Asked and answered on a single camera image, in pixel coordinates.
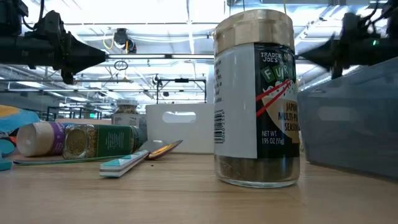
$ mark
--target barcode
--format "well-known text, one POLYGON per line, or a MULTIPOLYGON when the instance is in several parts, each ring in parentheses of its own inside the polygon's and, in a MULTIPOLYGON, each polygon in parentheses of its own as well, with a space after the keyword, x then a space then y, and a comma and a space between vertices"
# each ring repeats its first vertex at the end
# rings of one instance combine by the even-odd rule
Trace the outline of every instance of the barcode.
POLYGON ((223 144, 225 141, 225 112, 218 110, 214 113, 214 142, 215 144, 223 144))

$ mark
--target wooden table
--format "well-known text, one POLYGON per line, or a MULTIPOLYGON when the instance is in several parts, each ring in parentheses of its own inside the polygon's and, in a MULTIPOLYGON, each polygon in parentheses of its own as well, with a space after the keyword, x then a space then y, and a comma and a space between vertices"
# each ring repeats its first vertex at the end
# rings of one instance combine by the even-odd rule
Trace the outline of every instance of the wooden table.
POLYGON ((398 185, 302 162, 297 185, 220 182, 213 156, 171 154, 120 179, 99 162, 0 172, 0 223, 398 223, 398 185))

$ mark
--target gold metal lid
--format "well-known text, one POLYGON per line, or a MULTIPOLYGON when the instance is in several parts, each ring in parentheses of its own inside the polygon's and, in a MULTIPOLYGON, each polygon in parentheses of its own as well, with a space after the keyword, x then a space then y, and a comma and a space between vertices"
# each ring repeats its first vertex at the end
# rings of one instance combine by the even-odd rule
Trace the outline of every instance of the gold metal lid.
POLYGON ((294 50, 294 30, 291 18, 283 12, 255 9, 240 12, 223 20, 214 33, 215 55, 235 45, 265 42, 294 50))

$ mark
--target purple label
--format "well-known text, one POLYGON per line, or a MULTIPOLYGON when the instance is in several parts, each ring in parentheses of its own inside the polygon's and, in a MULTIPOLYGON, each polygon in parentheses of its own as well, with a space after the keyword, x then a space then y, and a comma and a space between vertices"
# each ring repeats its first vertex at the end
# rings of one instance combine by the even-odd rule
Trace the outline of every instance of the purple label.
POLYGON ((48 153, 49 156, 62 154, 63 140, 65 139, 65 127, 62 123, 49 122, 54 132, 54 141, 48 153))

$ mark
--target gray plastic bin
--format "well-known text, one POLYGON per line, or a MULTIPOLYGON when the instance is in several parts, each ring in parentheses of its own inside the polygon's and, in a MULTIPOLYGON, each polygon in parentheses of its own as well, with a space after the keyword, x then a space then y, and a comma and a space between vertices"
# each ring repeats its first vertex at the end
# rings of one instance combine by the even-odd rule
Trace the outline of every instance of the gray plastic bin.
POLYGON ((298 94, 307 160, 398 179, 398 58, 298 94))

